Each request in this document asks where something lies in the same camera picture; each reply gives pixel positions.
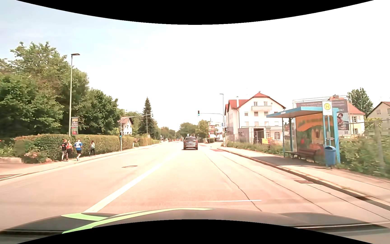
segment asphalt road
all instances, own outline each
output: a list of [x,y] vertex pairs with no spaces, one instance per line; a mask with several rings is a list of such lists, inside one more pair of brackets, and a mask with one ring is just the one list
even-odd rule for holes
[[390,221],[370,203],[201,144],[182,150],[182,142],[0,181],[0,230],[61,214],[183,207]]

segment dark gray suv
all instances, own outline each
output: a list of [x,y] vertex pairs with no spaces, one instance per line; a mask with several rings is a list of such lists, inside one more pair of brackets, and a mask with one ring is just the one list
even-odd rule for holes
[[195,150],[198,150],[198,141],[196,137],[188,136],[183,141],[183,150],[186,150],[187,148],[195,148]]

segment manhole cover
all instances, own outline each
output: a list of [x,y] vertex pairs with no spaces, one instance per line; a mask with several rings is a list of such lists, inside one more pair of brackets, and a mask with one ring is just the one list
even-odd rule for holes
[[295,180],[296,182],[302,183],[302,184],[313,184],[311,181],[300,181],[300,180]]

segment blue trash can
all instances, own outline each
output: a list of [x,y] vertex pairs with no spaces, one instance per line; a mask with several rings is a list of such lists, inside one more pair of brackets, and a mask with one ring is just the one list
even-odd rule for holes
[[325,147],[326,165],[335,165],[336,163],[336,148],[332,146]]

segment pedestrian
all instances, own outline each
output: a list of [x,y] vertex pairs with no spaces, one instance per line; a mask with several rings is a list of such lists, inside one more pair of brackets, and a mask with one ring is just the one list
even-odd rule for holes
[[73,146],[72,146],[72,143],[70,142],[70,140],[67,141],[67,154],[68,154],[68,158],[72,158],[72,153],[73,153]]
[[67,154],[67,139],[63,139],[62,144],[61,144],[61,161],[64,160],[64,156],[68,161],[68,154]]
[[78,153],[78,157],[76,157],[76,160],[79,161],[79,157],[81,156],[82,149],[84,148],[84,145],[82,144],[80,139],[78,139],[78,141],[74,143],[74,148],[76,148],[76,153]]
[[91,141],[91,146],[90,146],[90,156],[94,155],[96,156],[96,151],[95,151],[96,145],[94,144],[94,140]]

